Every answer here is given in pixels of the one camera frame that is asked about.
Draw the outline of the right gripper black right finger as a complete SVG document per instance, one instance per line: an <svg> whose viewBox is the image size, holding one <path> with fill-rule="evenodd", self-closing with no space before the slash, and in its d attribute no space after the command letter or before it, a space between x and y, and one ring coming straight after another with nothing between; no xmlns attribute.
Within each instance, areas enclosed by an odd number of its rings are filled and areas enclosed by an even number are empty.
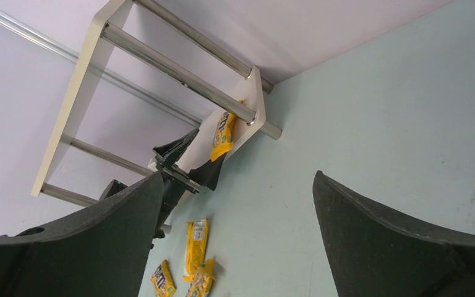
<svg viewBox="0 0 475 297"><path fill-rule="evenodd" d="M312 192L339 296L475 296L475 235L414 218L321 171Z"/></svg>

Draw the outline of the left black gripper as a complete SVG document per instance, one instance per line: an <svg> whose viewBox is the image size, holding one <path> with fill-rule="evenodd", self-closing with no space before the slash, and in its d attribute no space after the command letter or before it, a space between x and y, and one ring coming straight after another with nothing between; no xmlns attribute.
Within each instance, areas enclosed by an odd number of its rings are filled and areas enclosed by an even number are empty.
<svg viewBox="0 0 475 297"><path fill-rule="evenodd" d="M193 194L200 192L201 186L212 191L216 189L221 168L226 158L226 154L223 154L215 161L208 160L202 166L191 169L189 176L180 169L176 162L182 157L198 133L199 128L195 128L179 139L160 147L154 147L155 156L151 159L152 170L159 171L163 177L179 182L187 191Z"/></svg>

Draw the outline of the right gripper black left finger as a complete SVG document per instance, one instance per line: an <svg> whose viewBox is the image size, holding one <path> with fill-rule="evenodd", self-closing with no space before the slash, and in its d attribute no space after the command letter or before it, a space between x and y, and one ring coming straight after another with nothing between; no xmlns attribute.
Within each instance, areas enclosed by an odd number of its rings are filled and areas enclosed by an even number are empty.
<svg viewBox="0 0 475 297"><path fill-rule="evenodd" d="M0 296L137 296L163 191L153 174L70 215L0 236Z"/></svg>

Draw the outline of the yellow M&M bag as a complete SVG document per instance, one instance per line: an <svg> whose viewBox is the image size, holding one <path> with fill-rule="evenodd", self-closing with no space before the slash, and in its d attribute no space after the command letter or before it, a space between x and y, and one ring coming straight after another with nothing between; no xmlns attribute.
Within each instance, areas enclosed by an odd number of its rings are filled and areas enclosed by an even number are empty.
<svg viewBox="0 0 475 297"><path fill-rule="evenodd" d="M207 297L212 289L215 276L213 269L214 259L208 259L201 263L191 278L187 297Z"/></svg>
<svg viewBox="0 0 475 297"><path fill-rule="evenodd" d="M173 282L169 263L165 259L152 273L151 283L157 297L172 297L176 292L176 286Z"/></svg>
<svg viewBox="0 0 475 297"><path fill-rule="evenodd" d="M234 125L238 117L235 114L225 111L219 118L212 142L212 151L210 161L216 162L217 159L228 153L234 145L232 134Z"/></svg>

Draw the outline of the yellow candy bag barcode up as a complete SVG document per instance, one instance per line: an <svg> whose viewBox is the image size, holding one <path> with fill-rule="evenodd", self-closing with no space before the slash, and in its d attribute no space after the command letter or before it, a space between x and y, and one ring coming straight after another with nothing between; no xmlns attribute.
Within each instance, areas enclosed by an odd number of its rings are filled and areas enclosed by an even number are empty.
<svg viewBox="0 0 475 297"><path fill-rule="evenodd" d="M187 224L186 251L182 280L190 282L205 259L208 242L209 219L204 218Z"/></svg>

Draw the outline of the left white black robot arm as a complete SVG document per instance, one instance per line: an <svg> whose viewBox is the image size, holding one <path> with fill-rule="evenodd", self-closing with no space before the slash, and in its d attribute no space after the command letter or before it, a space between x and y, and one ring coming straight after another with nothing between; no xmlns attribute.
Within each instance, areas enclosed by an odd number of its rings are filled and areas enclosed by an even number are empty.
<svg viewBox="0 0 475 297"><path fill-rule="evenodd" d="M200 129L153 148L155 173L135 185L124 187L100 200L101 231L107 244L149 251L154 238L163 238L162 226L180 198L195 194L201 187L214 190L218 184L224 156L187 170L190 157L202 143Z"/></svg>

